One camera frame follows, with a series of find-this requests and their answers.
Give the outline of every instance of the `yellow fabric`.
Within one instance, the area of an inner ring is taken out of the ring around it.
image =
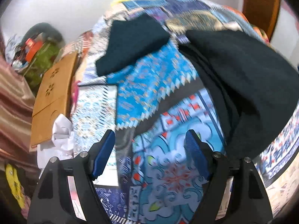
[[[111,6],[114,6],[118,3],[125,2],[125,1],[130,1],[130,0],[113,0],[112,3],[111,3]]]
[[[18,201],[21,209],[25,207],[24,194],[22,193],[21,184],[18,179],[17,170],[10,164],[7,164],[5,168],[6,179],[11,189],[11,193],[14,198]]]

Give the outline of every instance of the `white paper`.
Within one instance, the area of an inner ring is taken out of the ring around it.
[[[60,114],[53,124],[52,140],[37,146],[37,165],[45,168],[53,156],[59,160],[73,158],[74,132],[73,124],[63,114]]]

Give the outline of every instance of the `pile of clothes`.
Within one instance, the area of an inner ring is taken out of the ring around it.
[[[213,151],[254,159],[274,214],[286,203],[299,182],[298,73],[243,14],[206,0],[126,1],[62,56],[75,49],[74,155],[115,131],[103,175],[117,182],[95,182],[113,221],[191,220],[206,180],[185,150],[189,129]],[[230,183],[218,217],[229,196]]]
[[[37,94],[44,73],[52,67],[61,42],[60,32],[48,23],[36,24],[24,37],[14,35],[8,40],[6,61],[26,78],[33,94]]]

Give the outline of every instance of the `bed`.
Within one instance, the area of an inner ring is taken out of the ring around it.
[[[144,13],[170,33],[174,48],[188,42],[184,35],[188,29],[241,30],[262,43],[269,40],[241,12],[207,0],[128,0],[112,6],[92,29],[61,51],[61,57],[79,52],[80,66],[72,87],[74,155],[88,150],[107,129],[116,132],[115,148],[103,175],[94,182],[110,219],[121,224],[128,220],[183,224],[191,220],[206,182],[184,150],[184,134],[194,129],[213,150],[222,151],[224,144],[213,100],[205,88],[196,90],[196,70],[179,58],[178,67],[168,68],[169,75],[180,70],[184,77],[157,79],[162,70],[157,66],[145,81],[144,60],[109,75],[96,73],[95,61],[106,53],[112,22]],[[144,83],[143,88],[137,89],[134,82]],[[168,103],[174,94],[174,102]],[[254,159],[274,216],[299,183],[298,123],[299,106],[279,136]],[[231,182],[218,218],[226,213]]]

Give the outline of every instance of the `metal screw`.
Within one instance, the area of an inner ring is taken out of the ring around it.
[[[216,158],[220,158],[221,157],[221,153],[220,152],[214,152],[213,156]]]
[[[88,155],[88,152],[80,152],[80,157],[86,157]]]
[[[250,163],[250,162],[251,162],[251,158],[246,156],[246,157],[244,158],[244,161],[247,162],[247,163]]]
[[[50,158],[50,162],[56,162],[57,161],[57,157],[56,156],[53,156]]]

